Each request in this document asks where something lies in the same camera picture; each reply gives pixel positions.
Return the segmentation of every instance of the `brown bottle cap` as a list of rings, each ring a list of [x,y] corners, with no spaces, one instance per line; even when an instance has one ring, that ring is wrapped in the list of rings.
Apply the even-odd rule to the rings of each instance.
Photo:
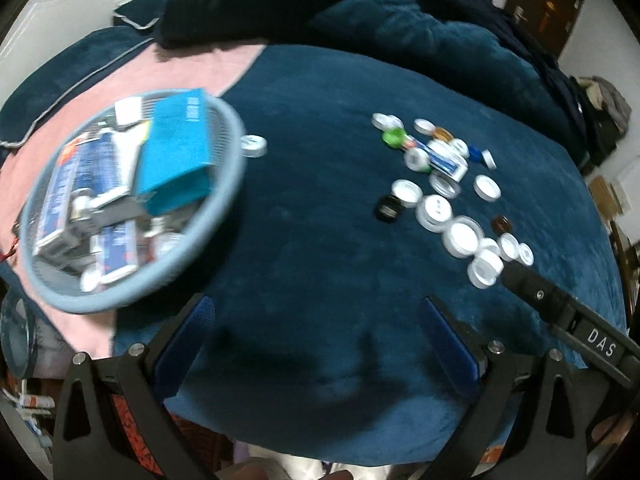
[[[513,230],[513,226],[506,216],[497,216],[496,218],[491,220],[491,228],[498,236],[501,236],[505,233],[510,233]]]
[[[434,139],[444,140],[444,142],[449,142],[453,139],[453,135],[451,135],[447,130],[441,127],[437,127],[433,133]]]

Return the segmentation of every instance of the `gray cloth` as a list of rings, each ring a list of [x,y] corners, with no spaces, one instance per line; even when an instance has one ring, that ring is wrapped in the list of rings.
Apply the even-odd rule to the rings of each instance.
[[[618,89],[612,83],[600,76],[581,77],[578,83],[582,86],[589,97],[589,101],[597,110],[604,110],[621,134],[626,134],[629,130],[629,119],[631,118],[631,106],[622,97]]]

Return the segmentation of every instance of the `mesh basket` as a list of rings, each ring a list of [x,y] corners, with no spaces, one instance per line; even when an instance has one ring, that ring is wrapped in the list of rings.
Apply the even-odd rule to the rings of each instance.
[[[142,94],[143,117],[152,117],[155,103],[160,99],[183,91],[185,90],[172,89]],[[102,312],[127,306],[173,281],[198,256],[223,221],[238,193],[245,165],[240,141],[244,135],[242,121],[222,99],[210,96],[207,99],[208,125],[214,153],[213,192],[183,229],[184,238],[180,245],[162,260],[141,267],[103,292],[83,292],[78,276],[59,270],[41,257],[33,255],[40,211],[58,153],[51,157],[40,173],[22,213],[19,245],[20,257],[31,284],[45,302],[72,314]],[[111,114],[114,114],[113,107],[91,118],[71,134],[65,144],[82,132],[97,132],[100,129],[98,123]]]

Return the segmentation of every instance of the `bottle cap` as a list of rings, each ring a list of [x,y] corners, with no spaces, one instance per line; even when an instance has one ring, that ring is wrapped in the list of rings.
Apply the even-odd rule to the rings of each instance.
[[[405,179],[396,180],[391,185],[391,193],[400,199],[402,206],[407,208],[416,207],[422,199],[422,190],[420,187],[410,180]]]
[[[466,268],[466,275],[469,277],[469,281],[472,285],[476,288],[489,288],[490,286],[495,285],[495,282],[497,281],[496,277],[486,279],[482,275],[482,271],[478,270],[478,263],[476,259],[474,259]]]
[[[506,216],[497,216],[491,220],[491,228],[498,236],[510,233],[513,230],[511,222],[509,222],[509,219]]]
[[[429,195],[418,204],[415,216],[425,229],[433,233],[441,233],[451,220],[453,211],[446,198],[440,195]]]
[[[456,152],[462,155],[464,158],[469,158],[469,147],[466,145],[466,142],[462,139],[451,139],[449,141],[449,146],[451,146]]]
[[[149,250],[154,260],[161,260],[162,257],[176,247],[183,240],[181,233],[162,233],[151,240]]]
[[[444,128],[441,128],[441,127],[438,126],[438,127],[436,127],[435,131],[433,132],[433,138],[434,139],[443,140],[444,142],[449,142],[451,139],[453,139],[453,135],[451,135]]]
[[[533,252],[527,244],[520,244],[520,250],[518,252],[518,261],[521,264],[530,267],[533,265]]]
[[[442,242],[449,254],[456,258],[466,258],[478,250],[478,235],[468,225],[452,220],[442,233]]]
[[[402,147],[406,132],[402,128],[391,128],[382,134],[382,141],[395,150]]]
[[[520,244],[511,233],[505,233],[498,239],[500,257],[505,262],[515,260],[520,255]]]
[[[441,171],[433,171],[429,176],[431,187],[444,198],[455,198],[460,194],[460,184]]]
[[[430,168],[429,154],[420,148],[410,148],[404,152],[404,164],[411,171],[421,173]]]
[[[404,208],[402,202],[395,195],[385,195],[378,200],[373,211],[374,216],[383,222],[395,222]]]
[[[482,152],[475,146],[469,146],[469,160],[472,162],[482,162]]]
[[[478,175],[474,180],[474,189],[482,200],[487,202],[495,202],[501,196],[500,187],[495,180],[486,175]]]
[[[97,264],[89,265],[80,276],[80,290],[83,292],[93,292],[100,286],[102,273]]]
[[[414,128],[416,132],[428,136],[432,136],[436,131],[436,127],[433,123],[430,123],[426,119],[416,119],[414,121]]]
[[[493,171],[496,169],[494,157],[489,150],[482,151],[482,160],[484,160],[484,165],[490,170]]]
[[[249,158],[257,158],[267,153],[267,139],[256,135],[242,136],[242,154]]]
[[[482,240],[480,240],[480,244],[478,245],[478,252],[476,254],[479,254],[484,250],[491,251],[493,254],[500,256],[500,246],[498,245],[498,242],[496,242],[493,238],[483,238]]]

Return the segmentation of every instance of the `wooden furniture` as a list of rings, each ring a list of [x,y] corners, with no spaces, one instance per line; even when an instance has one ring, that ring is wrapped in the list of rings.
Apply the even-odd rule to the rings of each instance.
[[[625,297],[626,325],[635,332],[632,323],[636,307],[638,306],[638,287],[640,263],[638,262],[638,247],[633,245],[629,238],[622,232],[618,224],[610,222],[611,247],[618,263],[620,279],[622,280],[622,291]]]

